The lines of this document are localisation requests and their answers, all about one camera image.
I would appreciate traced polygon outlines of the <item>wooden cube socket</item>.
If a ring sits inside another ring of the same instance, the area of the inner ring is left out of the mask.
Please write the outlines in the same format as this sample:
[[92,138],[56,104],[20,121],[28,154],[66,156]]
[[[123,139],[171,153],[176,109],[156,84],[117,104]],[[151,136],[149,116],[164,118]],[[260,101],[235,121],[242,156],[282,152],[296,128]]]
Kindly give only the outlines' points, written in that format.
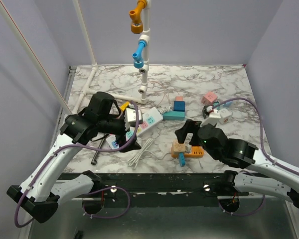
[[174,140],[171,147],[171,154],[179,155],[180,153],[186,152],[186,146],[184,143],[179,143],[177,140]]

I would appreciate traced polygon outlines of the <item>light blue plug adapter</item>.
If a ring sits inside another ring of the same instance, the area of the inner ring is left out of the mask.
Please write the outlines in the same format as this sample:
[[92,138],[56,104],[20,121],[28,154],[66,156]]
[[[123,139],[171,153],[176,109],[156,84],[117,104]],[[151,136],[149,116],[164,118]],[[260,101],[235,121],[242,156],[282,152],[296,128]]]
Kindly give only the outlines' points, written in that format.
[[186,165],[185,153],[183,152],[179,153],[178,160],[179,160],[180,167],[184,167]]

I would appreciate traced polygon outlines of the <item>yellow cube socket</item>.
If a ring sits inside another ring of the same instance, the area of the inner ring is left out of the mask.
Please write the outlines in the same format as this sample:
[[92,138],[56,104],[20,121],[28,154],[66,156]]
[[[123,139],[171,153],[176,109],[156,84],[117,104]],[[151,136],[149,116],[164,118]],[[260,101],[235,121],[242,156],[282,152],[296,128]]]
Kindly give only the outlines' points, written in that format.
[[129,106],[130,102],[126,101],[124,102],[121,106],[120,106],[120,110],[124,111],[128,106]]

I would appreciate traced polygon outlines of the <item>white tiger cube socket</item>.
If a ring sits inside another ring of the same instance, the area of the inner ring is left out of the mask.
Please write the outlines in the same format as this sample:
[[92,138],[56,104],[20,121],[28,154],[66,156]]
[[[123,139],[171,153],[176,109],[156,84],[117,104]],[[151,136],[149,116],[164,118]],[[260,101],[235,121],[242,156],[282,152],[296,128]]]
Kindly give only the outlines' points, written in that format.
[[232,111],[227,108],[222,108],[219,110],[221,119],[219,120],[220,124],[225,124],[232,117]]

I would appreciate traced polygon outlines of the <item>pink cube socket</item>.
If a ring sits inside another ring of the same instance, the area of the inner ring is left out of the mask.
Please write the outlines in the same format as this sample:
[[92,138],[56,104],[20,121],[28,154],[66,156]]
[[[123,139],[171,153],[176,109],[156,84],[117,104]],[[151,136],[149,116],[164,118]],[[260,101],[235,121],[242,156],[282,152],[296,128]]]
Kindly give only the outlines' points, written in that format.
[[202,97],[201,102],[204,105],[213,105],[213,103],[217,101],[217,99],[218,99],[217,95],[214,92],[210,91]]

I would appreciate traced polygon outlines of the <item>small light blue plug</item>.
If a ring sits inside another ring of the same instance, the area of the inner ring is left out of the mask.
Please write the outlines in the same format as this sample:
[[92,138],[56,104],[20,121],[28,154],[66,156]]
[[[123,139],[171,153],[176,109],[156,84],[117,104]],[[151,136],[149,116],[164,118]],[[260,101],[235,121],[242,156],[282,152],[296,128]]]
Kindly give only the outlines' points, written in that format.
[[222,105],[222,107],[224,107],[224,108],[229,108],[229,107],[231,107],[232,104],[233,104],[233,101],[229,101],[229,102],[224,103],[224,104]]

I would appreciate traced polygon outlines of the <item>dark green tiger cube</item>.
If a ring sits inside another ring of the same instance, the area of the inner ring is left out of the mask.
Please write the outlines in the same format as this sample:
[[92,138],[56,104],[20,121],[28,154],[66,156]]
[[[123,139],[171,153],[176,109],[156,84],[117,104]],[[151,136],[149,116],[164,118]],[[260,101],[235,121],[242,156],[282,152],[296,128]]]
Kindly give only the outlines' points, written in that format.
[[207,119],[209,117],[209,110],[210,110],[210,106],[209,105],[205,105],[203,107],[202,115],[203,115],[204,119]]

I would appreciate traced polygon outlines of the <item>dark blue cube socket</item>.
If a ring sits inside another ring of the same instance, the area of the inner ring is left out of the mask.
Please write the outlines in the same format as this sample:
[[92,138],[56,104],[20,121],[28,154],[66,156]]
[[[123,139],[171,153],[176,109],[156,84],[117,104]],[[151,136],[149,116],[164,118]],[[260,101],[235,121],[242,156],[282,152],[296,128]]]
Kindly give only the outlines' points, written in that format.
[[176,112],[185,112],[185,101],[174,101],[173,110]]

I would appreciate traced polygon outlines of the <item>salmon plug on blue cube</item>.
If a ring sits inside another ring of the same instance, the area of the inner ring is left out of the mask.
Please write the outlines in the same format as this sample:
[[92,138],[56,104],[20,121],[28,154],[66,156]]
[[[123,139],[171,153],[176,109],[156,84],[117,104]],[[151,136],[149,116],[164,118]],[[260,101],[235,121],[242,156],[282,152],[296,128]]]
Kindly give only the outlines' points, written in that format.
[[175,101],[183,102],[183,101],[184,101],[184,98],[183,98],[183,96],[176,96],[176,97],[175,97]]

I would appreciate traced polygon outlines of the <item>orange power strip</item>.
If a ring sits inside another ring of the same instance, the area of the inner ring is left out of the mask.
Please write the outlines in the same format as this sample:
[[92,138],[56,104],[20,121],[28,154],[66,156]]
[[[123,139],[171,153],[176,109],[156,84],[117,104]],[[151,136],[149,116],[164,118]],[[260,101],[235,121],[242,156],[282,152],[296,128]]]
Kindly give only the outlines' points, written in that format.
[[204,156],[204,149],[201,146],[185,146],[183,154],[185,158],[202,158]]

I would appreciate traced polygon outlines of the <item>teal USB power strip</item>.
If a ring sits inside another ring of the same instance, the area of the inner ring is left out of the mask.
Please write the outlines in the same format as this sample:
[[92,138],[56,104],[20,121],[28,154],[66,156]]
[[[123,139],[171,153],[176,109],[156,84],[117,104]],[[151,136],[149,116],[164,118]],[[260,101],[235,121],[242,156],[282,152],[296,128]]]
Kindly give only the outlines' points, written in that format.
[[185,120],[185,112],[169,111],[163,115],[163,120]]

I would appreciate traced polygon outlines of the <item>white long power strip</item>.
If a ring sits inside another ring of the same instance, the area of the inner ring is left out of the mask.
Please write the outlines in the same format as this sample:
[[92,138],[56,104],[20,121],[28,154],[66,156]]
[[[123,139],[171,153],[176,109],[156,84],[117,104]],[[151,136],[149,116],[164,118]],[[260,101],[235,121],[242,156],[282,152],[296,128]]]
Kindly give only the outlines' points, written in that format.
[[[147,110],[142,114],[142,116],[143,122],[138,126],[137,137],[142,136],[145,132],[149,131],[163,120],[162,114],[156,107],[152,107],[151,109]],[[109,135],[106,138],[106,142],[109,145],[110,149],[119,148],[119,145],[116,143],[116,137],[114,135]]]

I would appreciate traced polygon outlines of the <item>blue valve fitting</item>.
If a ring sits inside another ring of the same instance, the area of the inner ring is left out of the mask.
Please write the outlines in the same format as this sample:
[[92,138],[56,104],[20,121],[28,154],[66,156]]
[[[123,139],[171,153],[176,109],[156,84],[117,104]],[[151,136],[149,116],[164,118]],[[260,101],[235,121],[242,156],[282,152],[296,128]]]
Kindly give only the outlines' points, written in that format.
[[146,46],[147,46],[147,42],[144,40],[140,40],[136,51],[132,54],[132,58],[134,60],[134,67],[137,69],[140,69],[144,66],[142,52]]

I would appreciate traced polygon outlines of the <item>orange valve fitting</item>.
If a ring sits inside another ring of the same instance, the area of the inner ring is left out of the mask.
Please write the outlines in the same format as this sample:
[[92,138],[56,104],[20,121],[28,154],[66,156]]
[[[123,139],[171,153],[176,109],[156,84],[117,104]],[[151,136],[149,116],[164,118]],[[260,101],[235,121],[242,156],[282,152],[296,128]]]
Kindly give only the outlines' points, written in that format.
[[137,6],[130,10],[129,16],[131,19],[131,32],[134,34],[141,34],[143,31],[143,23],[141,18],[142,10],[147,6],[146,0],[139,0]]

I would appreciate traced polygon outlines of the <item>black mounting rail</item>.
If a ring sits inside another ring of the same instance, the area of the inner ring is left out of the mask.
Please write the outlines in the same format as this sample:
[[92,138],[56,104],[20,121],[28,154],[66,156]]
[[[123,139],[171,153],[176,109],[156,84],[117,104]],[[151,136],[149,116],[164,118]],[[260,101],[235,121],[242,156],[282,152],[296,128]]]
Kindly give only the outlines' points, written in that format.
[[223,173],[95,173],[96,194],[79,198],[104,199],[106,208],[217,207],[218,197],[229,198],[236,172]]

